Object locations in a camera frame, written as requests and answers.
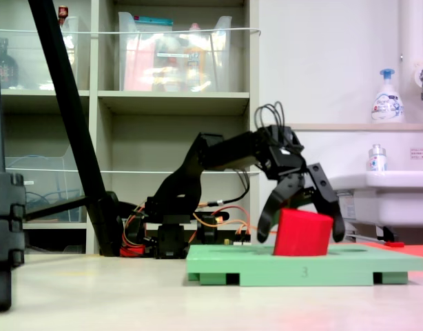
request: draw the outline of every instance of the red cube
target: red cube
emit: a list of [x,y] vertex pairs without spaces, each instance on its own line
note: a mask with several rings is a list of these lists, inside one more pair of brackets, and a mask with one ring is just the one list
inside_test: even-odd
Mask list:
[[327,215],[302,210],[280,211],[274,255],[316,257],[328,253],[333,219]]

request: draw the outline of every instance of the white sink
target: white sink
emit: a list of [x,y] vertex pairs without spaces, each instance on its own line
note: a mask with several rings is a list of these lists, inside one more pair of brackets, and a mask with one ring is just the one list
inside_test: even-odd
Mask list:
[[349,222],[423,227],[423,171],[368,171],[329,182]]

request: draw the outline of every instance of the shelving unit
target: shelving unit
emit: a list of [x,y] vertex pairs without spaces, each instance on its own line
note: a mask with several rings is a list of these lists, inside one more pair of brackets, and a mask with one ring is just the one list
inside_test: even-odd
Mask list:
[[[79,91],[79,94],[83,111],[89,115],[89,91]],[[60,114],[54,91],[2,90],[1,95],[5,114]]]
[[[174,30],[188,30],[193,22],[201,29],[213,28],[221,16],[232,16],[233,28],[258,28],[258,0],[66,0],[70,16],[79,15],[91,32],[117,31],[118,12],[169,17]],[[0,28],[35,30],[28,3],[0,0]],[[139,92],[118,91],[118,35],[93,34],[90,38],[90,82],[80,91],[83,109],[107,190],[122,201],[141,203],[152,196],[168,172],[175,171],[199,132],[230,138],[253,130],[252,117],[258,105],[257,32],[231,33],[232,92]],[[3,90],[6,116],[6,156],[40,154],[57,157],[68,147],[54,91]],[[148,172],[160,171],[160,174]],[[250,175],[250,193],[238,205],[252,217],[260,214],[256,169]],[[202,177],[203,201],[238,196],[243,188],[236,174]],[[238,211],[231,218],[242,218]],[[62,230],[86,232],[85,252],[98,252],[88,223],[29,223],[28,232]],[[235,230],[228,225],[224,230]],[[156,230],[157,225],[149,225]],[[185,225],[193,231],[196,224]]]
[[296,131],[423,131],[423,123],[288,123]]
[[244,115],[248,92],[100,91],[100,101],[115,115]]
[[87,223],[77,222],[61,222],[61,223],[24,223],[24,230],[71,230],[71,229],[86,229]]

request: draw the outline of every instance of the white floor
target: white floor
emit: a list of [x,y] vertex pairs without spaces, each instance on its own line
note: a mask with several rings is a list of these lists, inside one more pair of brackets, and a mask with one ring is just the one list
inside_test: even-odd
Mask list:
[[423,272],[409,285],[199,287],[185,261],[31,255],[0,331],[421,330]]

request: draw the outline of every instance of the green wooden base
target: green wooden base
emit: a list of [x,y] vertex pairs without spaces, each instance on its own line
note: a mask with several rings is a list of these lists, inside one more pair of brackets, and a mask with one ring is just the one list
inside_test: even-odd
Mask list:
[[406,284],[408,271],[423,270],[423,258],[365,245],[330,245],[324,257],[275,257],[265,245],[192,245],[189,281],[241,286]]

